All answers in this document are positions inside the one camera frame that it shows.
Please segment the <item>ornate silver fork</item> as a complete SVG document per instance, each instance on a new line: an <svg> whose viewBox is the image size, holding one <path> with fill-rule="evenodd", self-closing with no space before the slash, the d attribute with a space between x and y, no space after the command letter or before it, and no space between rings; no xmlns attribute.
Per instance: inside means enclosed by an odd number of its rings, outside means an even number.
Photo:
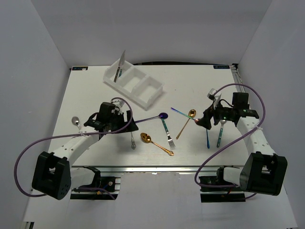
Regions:
<svg viewBox="0 0 305 229"><path fill-rule="evenodd" d="M132 147L133 150L136 149L136 143L135 143L135 140L134 140L132 132L131 132L131 147Z"/></svg>

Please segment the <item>dark handled steak knife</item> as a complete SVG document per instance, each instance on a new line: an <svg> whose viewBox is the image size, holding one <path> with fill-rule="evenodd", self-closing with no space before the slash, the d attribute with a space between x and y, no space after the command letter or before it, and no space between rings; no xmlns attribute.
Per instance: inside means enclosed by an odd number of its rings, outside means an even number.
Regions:
<svg viewBox="0 0 305 229"><path fill-rule="evenodd" d="M114 82L116 82L117 79L119 78L119 71L120 71L120 68L122 68L122 66L124 64L124 61L125 61L125 51L123 51L123 53L119 59L119 64L118 64L118 68L117 68L117 71L115 74Z"/></svg>

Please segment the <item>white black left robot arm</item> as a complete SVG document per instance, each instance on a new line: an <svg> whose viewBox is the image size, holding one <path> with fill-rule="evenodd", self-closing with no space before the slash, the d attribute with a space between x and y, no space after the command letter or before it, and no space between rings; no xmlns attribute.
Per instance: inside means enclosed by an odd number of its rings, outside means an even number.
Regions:
<svg viewBox="0 0 305 229"><path fill-rule="evenodd" d="M91 166L73 169L72 165L105 135L139 129L133 119L132 109L125 113L122 111L126 104L127 101L119 97L103 102L99 111L90 115L67 143L50 153L42 152L37 159L32 188L57 200L63 199L71 189L101 189L101 173L98 169Z"/></svg>

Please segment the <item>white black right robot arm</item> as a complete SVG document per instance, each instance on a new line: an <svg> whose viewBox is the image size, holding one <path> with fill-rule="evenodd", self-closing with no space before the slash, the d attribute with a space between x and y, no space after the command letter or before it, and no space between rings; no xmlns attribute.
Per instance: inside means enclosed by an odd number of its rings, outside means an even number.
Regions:
<svg viewBox="0 0 305 229"><path fill-rule="evenodd" d="M245 192L277 196L281 192L288 162L268 144L259 128L261 121L257 111L249 108L248 97L248 93L234 93L232 106L224 107L218 96L209 95L213 103L195 123L207 130L220 121L234 123L242 135L249 157L243 167L221 166L214 179L202 177L198 184L220 190L239 187Z"/></svg>

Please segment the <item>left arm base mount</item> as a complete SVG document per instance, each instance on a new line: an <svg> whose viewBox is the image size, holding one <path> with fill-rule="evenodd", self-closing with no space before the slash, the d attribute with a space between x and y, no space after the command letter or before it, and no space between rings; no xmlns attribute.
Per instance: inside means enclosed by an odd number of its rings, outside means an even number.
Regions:
<svg viewBox="0 0 305 229"><path fill-rule="evenodd" d="M71 199L115 200L119 178L103 175L95 167L79 167L71 171Z"/></svg>

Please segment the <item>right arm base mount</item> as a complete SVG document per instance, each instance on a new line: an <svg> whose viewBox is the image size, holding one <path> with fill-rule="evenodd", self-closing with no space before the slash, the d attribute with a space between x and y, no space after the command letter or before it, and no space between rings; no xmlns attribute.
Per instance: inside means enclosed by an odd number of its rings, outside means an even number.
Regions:
<svg viewBox="0 0 305 229"><path fill-rule="evenodd" d="M216 202L245 202L245 194L239 187L221 187L231 185L218 177L218 171L214 176L199 176L201 184L217 187L201 187L200 197L202 203Z"/></svg>

